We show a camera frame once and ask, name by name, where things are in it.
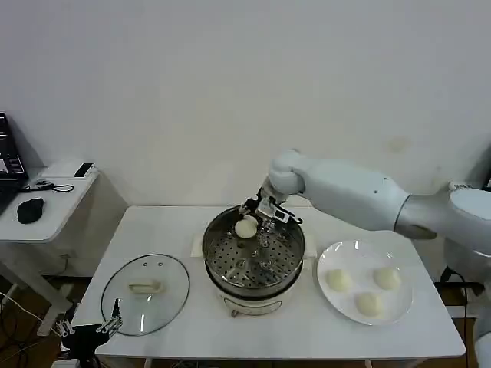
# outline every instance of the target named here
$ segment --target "black cable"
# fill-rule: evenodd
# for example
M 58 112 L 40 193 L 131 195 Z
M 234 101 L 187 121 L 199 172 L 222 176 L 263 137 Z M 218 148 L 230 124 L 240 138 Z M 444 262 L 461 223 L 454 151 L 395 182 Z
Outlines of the black cable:
M 66 190 L 60 190 L 60 189 L 57 189 L 57 188 L 68 188 Z M 68 192 L 71 192 L 75 189 L 74 186 L 70 185 L 70 184 L 64 184 L 62 186 L 53 186 L 51 188 L 52 191 L 54 192 L 60 192 L 60 193 L 68 193 Z
M 64 274 L 64 272 L 67 270 L 67 268 L 68 268 L 68 257 L 66 257 L 64 259 L 63 270 L 56 273 L 56 274 L 52 274 L 50 277 L 46 278 L 46 281 L 49 282 L 49 281 L 53 280 L 54 278 L 57 278 L 58 276 L 62 276 Z
M 31 326 L 31 329 L 29 330 L 27 337 L 23 340 L 18 340 L 18 338 L 15 337 L 15 335 L 17 333 L 17 328 L 18 328 L 18 317 L 17 317 L 17 314 L 15 313 L 15 309 L 8 310 L 8 312 L 9 311 L 13 311 L 13 314 L 14 314 L 13 319 L 14 319 L 15 325 L 14 325 L 14 330 L 12 333 L 8 332 L 8 329 L 5 325 L 5 315 L 7 312 L 5 312 L 3 303 L 0 303 L 0 328 L 2 329 L 3 333 L 7 337 L 7 341 L 0 348 L 0 353 L 7 350 L 9 347 L 11 347 L 13 345 L 16 345 L 18 350 L 22 350 L 26 346 L 28 346 L 29 344 L 32 344 L 32 343 L 37 342 L 39 340 L 43 340 L 45 338 L 45 337 L 42 337 L 40 339 L 34 339 L 34 340 L 31 339 L 32 334 L 36 331 L 36 328 L 38 327 L 38 324 L 39 324 L 39 321 L 36 320 L 33 323 L 33 325 Z M 39 317 L 43 318 L 43 316 L 46 315 L 47 312 L 48 311 L 45 311 Z M 27 368 L 28 364 L 29 364 L 28 352 L 26 350 L 20 351 L 18 354 L 17 368 Z

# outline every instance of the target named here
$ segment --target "black mouse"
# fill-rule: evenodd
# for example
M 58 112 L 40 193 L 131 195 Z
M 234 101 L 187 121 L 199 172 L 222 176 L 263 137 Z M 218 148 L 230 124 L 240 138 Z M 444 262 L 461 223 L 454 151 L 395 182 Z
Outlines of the black mouse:
M 31 224 L 39 220 L 43 214 L 43 198 L 29 199 L 18 205 L 17 220 L 21 224 Z

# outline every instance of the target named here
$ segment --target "floor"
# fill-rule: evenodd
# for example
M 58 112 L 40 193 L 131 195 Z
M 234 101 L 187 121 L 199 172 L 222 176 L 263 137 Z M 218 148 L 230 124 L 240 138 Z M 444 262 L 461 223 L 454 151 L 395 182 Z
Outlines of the floor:
M 69 298 L 76 302 L 81 300 L 85 289 L 88 286 L 87 279 L 79 278 L 56 278 L 50 281 L 55 287 L 59 288 L 62 283 L 70 282 L 74 284 Z M 0 277 L 0 291 L 6 292 L 10 284 Z M 455 292 L 442 293 L 442 298 L 447 305 L 456 305 L 462 302 L 462 298 Z M 17 290 L 14 299 L 23 307 L 29 309 L 38 316 L 43 316 L 49 308 L 48 303 L 30 289 Z M 13 303 L 8 303 L 0 318 L 0 367 L 1 368 L 50 368 L 52 362 L 57 359 L 60 353 L 60 339 L 49 337 L 40 339 L 36 336 L 38 321 L 32 316 L 19 310 Z M 463 335 L 463 319 L 455 319 L 454 323 L 457 330 Z M 469 367 L 477 367 L 474 356 L 472 342 L 473 319 L 467 320 L 466 335 L 469 350 Z M 18 352 L 31 344 L 36 345 Z M 143 360 L 135 360 L 136 368 L 143 368 Z M 391 362 L 373 362 L 374 368 L 389 368 Z M 364 362 L 343 362 L 343 361 L 202 361 L 199 366 L 213 366 L 220 368 L 363 368 Z M 176 360 L 154 360 L 152 368 L 194 368 L 196 362 L 179 362 Z M 428 360 L 420 365 L 421 368 L 465 368 L 465 357 L 453 359 L 434 359 Z

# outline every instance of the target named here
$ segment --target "cable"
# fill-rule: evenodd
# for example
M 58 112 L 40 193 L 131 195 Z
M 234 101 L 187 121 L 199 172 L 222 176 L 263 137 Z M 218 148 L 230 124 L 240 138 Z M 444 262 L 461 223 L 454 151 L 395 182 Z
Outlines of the cable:
M 7 360 L 15 357 L 17 354 L 20 354 L 21 352 L 23 352 L 24 350 L 27 350 L 27 349 L 31 349 L 32 347 L 35 347 L 36 345 L 39 345 L 40 343 L 44 343 L 45 341 L 47 341 L 49 339 L 43 339 L 41 341 L 38 341 L 37 343 L 32 343 L 31 345 L 27 345 L 26 347 L 23 347 L 22 349 L 16 351 L 15 353 L 13 353 L 12 355 L 9 355 L 7 356 L 4 360 L 0 360 L 0 363 L 4 363 L 6 362 Z
M 20 298 L 22 298 L 23 293 L 24 293 L 24 291 L 20 292 L 20 294 L 18 296 L 19 300 L 20 300 Z M 36 331 L 36 328 L 38 327 L 39 322 L 38 322 L 38 320 L 36 320 L 35 323 L 32 324 L 31 329 L 29 330 L 29 332 L 28 332 L 28 334 L 24 340 L 18 340 L 18 338 L 15 337 L 15 335 L 17 333 L 17 327 L 18 327 L 18 316 L 15 313 L 15 309 L 9 308 L 5 312 L 4 307 L 5 306 L 3 304 L 0 305 L 0 328 L 3 330 L 5 336 L 7 337 L 7 341 L 4 343 L 4 345 L 0 349 L 0 353 L 7 350 L 9 347 L 17 346 L 17 348 L 18 348 L 18 350 L 17 350 L 18 361 L 17 361 L 16 366 L 17 366 L 17 368 L 27 368 L 27 366 L 29 364 L 29 356 L 28 356 L 28 353 L 25 352 L 24 348 L 28 345 L 28 343 L 33 342 L 33 340 L 31 340 L 31 337 L 32 337 L 32 334 Z M 7 331 L 7 327 L 5 326 L 5 316 L 10 311 L 14 312 L 12 319 L 13 319 L 15 325 L 14 325 L 14 330 L 13 330 L 12 334 L 10 334 Z M 47 311 L 48 310 L 46 310 L 43 314 L 41 314 L 41 317 L 46 315 Z
M 57 189 L 57 188 L 68 188 L 68 189 L 66 189 L 66 190 L 60 190 L 60 189 Z M 72 185 L 70 185 L 70 184 L 65 184 L 65 185 L 62 185 L 62 186 L 53 186 L 53 188 L 51 188 L 51 190 L 53 192 L 59 192 L 59 193 L 72 192 L 74 189 L 75 189 L 75 187 L 72 186 Z
M 49 278 L 46 278 L 46 281 L 51 281 L 53 280 L 54 278 L 57 278 L 58 276 L 62 276 L 64 274 L 64 272 L 67 270 L 68 268 L 68 259 L 69 257 L 66 257 L 64 259 L 64 267 L 63 267 L 63 270 L 58 272 L 57 274 L 52 274 Z
M 30 314 L 31 316 L 33 316 L 35 319 L 41 321 L 41 323 L 43 322 L 43 320 L 41 318 L 39 318 L 38 316 L 36 316 L 35 314 L 31 313 L 29 310 L 27 309 L 24 309 L 19 303 L 17 303 L 14 299 L 12 299 L 11 297 L 8 297 L 7 295 L 3 294 L 2 292 L 0 292 L 0 295 L 3 295 L 4 297 L 6 297 L 7 299 L 9 299 L 12 303 L 14 303 L 15 305 L 17 305 L 19 308 L 21 308 L 25 313 L 27 314 Z M 61 335 L 56 331 L 54 330 L 53 328 L 50 328 L 51 331 L 53 331 L 58 337 L 61 337 Z

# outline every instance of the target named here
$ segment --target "white wall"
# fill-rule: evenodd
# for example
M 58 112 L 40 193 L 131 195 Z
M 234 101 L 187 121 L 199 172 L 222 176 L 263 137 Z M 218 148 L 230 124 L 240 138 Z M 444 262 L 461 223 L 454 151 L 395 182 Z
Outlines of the white wall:
M 95 161 L 130 204 L 241 202 L 291 146 L 433 192 L 489 145 L 490 14 L 460 0 L 5 0 L 0 109 L 34 155 Z

